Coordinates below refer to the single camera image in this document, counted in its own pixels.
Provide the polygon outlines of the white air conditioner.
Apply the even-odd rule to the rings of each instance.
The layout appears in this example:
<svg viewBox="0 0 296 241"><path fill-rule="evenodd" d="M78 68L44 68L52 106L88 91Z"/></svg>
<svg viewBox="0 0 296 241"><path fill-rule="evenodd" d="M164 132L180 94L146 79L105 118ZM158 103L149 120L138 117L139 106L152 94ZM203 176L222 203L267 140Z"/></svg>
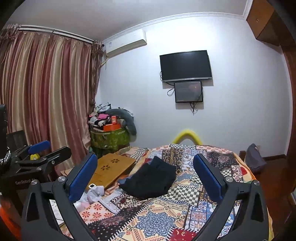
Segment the white air conditioner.
<svg viewBox="0 0 296 241"><path fill-rule="evenodd" d="M104 42L104 57L109 59L130 50L147 45L147 38L143 29L126 34L112 36Z"/></svg>

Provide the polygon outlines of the wooden lap tray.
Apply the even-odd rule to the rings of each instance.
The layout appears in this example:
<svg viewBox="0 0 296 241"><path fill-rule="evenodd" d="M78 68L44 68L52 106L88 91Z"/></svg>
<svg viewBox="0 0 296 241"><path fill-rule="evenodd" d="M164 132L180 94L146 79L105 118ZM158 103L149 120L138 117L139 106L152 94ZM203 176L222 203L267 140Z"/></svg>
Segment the wooden lap tray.
<svg viewBox="0 0 296 241"><path fill-rule="evenodd" d="M134 158L111 153L104 155L98 159L97 168L88 185L94 184L107 189L134 163Z"/></svg>

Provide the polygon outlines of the dark teal folded garment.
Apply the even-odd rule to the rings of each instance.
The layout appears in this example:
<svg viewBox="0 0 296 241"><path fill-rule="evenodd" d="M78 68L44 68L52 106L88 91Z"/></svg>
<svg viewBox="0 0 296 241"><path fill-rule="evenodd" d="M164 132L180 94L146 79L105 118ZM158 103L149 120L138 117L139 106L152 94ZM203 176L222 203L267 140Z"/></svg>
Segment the dark teal folded garment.
<svg viewBox="0 0 296 241"><path fill-rule="evenodd" d="M143 164L131 177L119 184L128 195L145 200L168 193L175 181L177 167L155 156Z"/></svg>

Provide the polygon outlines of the white crumpled cloth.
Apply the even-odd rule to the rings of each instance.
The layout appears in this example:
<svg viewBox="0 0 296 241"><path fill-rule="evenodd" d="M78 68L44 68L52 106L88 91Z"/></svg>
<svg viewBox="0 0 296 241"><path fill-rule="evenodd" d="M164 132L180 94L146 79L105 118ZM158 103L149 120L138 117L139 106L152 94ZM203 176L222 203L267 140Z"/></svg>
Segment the white crumpled cloth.
<svg viewBox="0 0 296 241"><path fill-rule="evenodd" d="M81 198L74 203L75 208L78 212L86 209L90 204L97 202L100 196L104 195L104 187L97 186L95 184L90 184L88 186L88 191L83 192Z"/></svg>

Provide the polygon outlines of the grey bag on floor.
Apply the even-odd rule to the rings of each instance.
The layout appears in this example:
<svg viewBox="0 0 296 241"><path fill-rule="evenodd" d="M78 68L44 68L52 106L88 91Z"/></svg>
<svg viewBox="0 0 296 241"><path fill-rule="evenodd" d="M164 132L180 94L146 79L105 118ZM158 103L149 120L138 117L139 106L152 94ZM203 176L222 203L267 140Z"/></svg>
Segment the grey bag on floor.
<svg viewBox="0 0 296 241"><path fill-rule="evenodd" d="M258 147L253 143L246 151L245 164L249 167L252 173L260 173L267 165L266 161L260 155Z"/></svg>

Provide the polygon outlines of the small wall monitor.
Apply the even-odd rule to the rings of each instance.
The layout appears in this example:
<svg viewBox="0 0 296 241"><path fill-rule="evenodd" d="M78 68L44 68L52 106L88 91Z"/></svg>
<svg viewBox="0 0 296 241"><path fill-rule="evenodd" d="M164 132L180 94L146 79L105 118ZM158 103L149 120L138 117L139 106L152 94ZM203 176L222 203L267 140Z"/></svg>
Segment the small wall monitor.
<svg viewBox="0 0 296 241"><path fill-rule="evenodd" d="M175 102L203 102L203 85L201 81L181 81L174 83Z"/></svg>

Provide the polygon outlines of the wooden upper cabinet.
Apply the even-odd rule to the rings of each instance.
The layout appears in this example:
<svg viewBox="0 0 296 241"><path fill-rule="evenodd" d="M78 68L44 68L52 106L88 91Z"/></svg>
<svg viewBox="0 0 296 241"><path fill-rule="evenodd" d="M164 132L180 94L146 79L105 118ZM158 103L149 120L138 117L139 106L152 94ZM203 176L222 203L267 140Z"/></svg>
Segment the wooden upper cabinet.
<svg viewBox="0 0 296 241"><path fill-rule="evenodd" d="M256 40L275 46L283 45L286 33L284 22L268 1L254 0L247 22Z"/></svg>

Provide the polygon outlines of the colourful patchwork bed quilt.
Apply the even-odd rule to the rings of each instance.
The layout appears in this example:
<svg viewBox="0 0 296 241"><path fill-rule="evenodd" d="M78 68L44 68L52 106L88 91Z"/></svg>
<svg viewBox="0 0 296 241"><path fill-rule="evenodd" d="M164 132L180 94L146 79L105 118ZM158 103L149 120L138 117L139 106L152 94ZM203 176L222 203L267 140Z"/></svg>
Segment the colourful patchwork bed quilt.
<svg viewBox="0 0 296 241"><path fill-rule="evenodd" d="M154 157L175 165L177 176L167 194L140 200L114 183L97 201L78 201L75 206L97 240L192 240L216 207L194 171L196 154L237 182L255 179L244 159L230 150L170 144L147 151L132 169L136 173Z"/></svg>

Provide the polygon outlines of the yellow fuzzy headboard arch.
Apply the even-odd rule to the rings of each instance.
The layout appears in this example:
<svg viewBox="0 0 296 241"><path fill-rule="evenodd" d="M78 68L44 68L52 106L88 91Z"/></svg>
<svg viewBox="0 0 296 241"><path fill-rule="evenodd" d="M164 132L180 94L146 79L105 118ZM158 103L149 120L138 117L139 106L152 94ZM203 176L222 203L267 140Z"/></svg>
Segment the yellow fuzzy headboard arch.
<svg viewBox="0 0 296 241"><path fill-rule="evenodd" d="M199 136L192 130L186 129L181 131L172 141L173 144L180 144L183 140L190 139L195 145L203 145Z"/></svg>

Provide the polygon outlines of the orange box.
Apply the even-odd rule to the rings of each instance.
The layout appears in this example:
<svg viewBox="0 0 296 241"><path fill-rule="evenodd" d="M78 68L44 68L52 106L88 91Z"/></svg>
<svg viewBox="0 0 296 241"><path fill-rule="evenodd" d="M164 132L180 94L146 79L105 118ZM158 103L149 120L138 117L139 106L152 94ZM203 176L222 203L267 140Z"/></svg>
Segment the orange box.
<svg viewBox="0 0 296 241"><path fill-rule="evenodd" d="M104 132L111 132L121 128L121 124L117 121L117 117L115 115L111 116L111 124L107 124L103 126Z"/></svg>

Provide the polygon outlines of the striped pink curtain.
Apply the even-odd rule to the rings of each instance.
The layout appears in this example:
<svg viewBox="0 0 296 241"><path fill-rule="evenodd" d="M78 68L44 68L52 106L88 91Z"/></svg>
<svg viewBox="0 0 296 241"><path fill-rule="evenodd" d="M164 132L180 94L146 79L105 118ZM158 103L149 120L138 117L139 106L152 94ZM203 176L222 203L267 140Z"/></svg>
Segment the striped pink curtain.
<svg viewBox="0 0 296 241"><path fill-rule="evenodd" d="M95 107L103 45L53 33L1 30L1 103L8 131L24 131L27 142L67 146L71 158L56 172L78 165L91 143L88 117Z"/></svg>

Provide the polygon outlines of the blue folded garment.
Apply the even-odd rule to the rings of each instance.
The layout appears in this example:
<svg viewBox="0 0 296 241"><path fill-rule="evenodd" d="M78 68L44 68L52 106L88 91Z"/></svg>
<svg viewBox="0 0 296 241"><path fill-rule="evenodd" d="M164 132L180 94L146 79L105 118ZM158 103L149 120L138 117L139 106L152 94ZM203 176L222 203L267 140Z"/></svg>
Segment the blue folded garment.
<svg viewBox="0 0 296 241"><path fill-rule="evenodd" d="M132 176L128 176L128 177L125 177L123 179L118 179L118 184L119 185L123 185L127 180L130 180L132 178Z"/></svg>

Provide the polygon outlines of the grey plush toy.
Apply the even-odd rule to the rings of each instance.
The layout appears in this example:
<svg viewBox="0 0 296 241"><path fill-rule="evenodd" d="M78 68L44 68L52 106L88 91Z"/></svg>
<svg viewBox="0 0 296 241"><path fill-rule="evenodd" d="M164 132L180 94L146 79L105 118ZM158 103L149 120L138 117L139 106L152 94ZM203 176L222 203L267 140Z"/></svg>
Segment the grey plush toy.
<svg viewBox="0 0 296 241"><path fill-rule="evenodd" d="M125 109L121 108L114 108L114 109L108 109L106 114L111 116L116 116L119 119L122 119L122 126L126 128L130 135L136 136L137 135L137 129L134 124L134 120L132 115Z"/></svg>

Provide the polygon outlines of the large wall television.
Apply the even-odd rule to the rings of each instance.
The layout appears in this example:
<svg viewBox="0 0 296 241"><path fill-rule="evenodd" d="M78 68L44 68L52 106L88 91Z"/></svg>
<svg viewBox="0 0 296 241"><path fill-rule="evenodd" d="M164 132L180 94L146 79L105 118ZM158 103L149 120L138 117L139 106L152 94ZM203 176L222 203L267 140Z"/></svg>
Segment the large wall television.
<svg viewBox="0 0 296 241"><path fill-rule="evenodd" d="M212 79L206 50L164 54L159 60L163 82Z"/></svg>

